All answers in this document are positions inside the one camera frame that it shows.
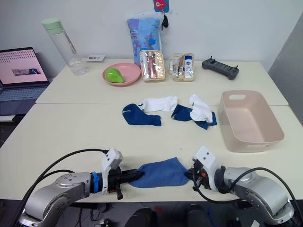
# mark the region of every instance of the green fruit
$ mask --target green fruit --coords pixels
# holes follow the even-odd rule
[[[122,77],[119,70],[114,69],[114,68],[106,70],[105,77],[109,82],[112,82],[112,83],[124,83],[125,82],[125,80]]]

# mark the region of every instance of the blue plastic bag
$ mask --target blue plastic bag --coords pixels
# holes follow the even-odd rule
[[[132,38],[134,63],[140,67],[140,51],[160,50],[159,26],[157,18],[128,19],[128,27]]]

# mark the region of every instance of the pink plate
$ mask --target pink plate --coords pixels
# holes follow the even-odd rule
[[[120,71],[121,75],[123,76],[123,78],[125,80],[124,83],[111,83],[106,79],[105,72],[106,72],[106,70],[111,69],[111,68],[115,68]],[[129,84],[134,83],[140,77],[140,74],[141,74],[141,69],[136,64],[118,63],[118,64],[114,64],[114,65],[111,65],[108,68],[106,68],[102,73],[102,77],[107,83],[109,83],[111,85],[127,86]]]

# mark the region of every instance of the laptop screen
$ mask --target laptop screen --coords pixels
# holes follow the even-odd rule
[[[4,87],[48,82],[31,47],[0,51],[0,80]]]

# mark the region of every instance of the laptop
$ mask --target laptop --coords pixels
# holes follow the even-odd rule
[[[26,114],[49,85],[32,47],[0,51],[0,116]]]

